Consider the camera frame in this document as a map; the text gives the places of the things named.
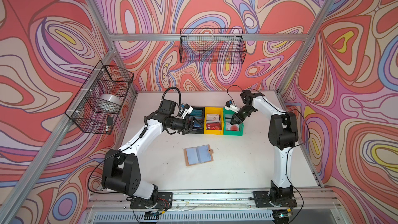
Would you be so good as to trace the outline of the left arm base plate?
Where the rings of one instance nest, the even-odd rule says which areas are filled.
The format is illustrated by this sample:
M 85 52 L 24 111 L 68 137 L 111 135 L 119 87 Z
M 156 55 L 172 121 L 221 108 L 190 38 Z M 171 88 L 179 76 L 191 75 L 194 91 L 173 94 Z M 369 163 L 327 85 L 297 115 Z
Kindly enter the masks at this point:
M 136 196 L 126 198 L 130 202 L 131 209 L 148 209 L 148 210 L 168 210 L 172 207 L 173 193 L 171 191 L 161 191 L 153 194 L 149 199 Z

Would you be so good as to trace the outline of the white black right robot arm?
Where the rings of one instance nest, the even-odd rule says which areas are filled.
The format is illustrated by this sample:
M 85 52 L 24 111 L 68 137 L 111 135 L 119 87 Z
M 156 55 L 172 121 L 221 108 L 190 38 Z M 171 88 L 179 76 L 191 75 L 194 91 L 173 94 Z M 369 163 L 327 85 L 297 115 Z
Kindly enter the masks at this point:
M 296 115 L 280 109 L 261 92 L 246 89 L 240 93 L 240 97 L 244 105 L 234 111 L 230 124 L 241 124 L 254 112 L 262 113 L 269 120 L 268 140 L 274 147 L 274 175 L 271 188 L 274 192 L 292 191 L 290 151 L 296 147 L 299 138 Z

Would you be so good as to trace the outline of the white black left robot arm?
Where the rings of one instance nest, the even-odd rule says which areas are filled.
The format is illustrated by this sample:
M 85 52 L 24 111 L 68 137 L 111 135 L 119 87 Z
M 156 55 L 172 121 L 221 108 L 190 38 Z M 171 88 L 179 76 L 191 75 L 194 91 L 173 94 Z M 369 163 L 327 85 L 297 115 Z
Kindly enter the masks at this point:
M 122 147 L 105 155 L 102 187 L 129 197 L 156 201 L 158 188 L 142 179 L 140 156 L 164 131 L 184 135 L 194 129 L 190 114 L 194 107 L 185 104 L 173 116 L 177 103 L 162 100 L 159 108 L 144 117 L 144 126 Z

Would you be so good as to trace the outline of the tan card holder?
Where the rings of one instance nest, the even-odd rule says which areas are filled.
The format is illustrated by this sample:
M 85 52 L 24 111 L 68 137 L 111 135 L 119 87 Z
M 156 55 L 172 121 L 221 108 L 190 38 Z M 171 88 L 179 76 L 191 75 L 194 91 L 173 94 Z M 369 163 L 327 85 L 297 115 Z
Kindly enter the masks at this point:
M 213 150 L 209 145 L 185 148 L 184 159 L 186 166 L 194 166 L 202 163 L 213 162 Z

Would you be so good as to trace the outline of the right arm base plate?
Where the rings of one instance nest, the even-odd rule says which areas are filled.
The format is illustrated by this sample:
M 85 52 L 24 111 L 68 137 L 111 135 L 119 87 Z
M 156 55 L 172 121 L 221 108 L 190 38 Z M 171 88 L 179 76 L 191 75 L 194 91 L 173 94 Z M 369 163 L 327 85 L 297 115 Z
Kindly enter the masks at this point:
M 295 208 L 297 202 L 292 188 L 270 189 L 269 191 L 254 191 L 256 207 Z

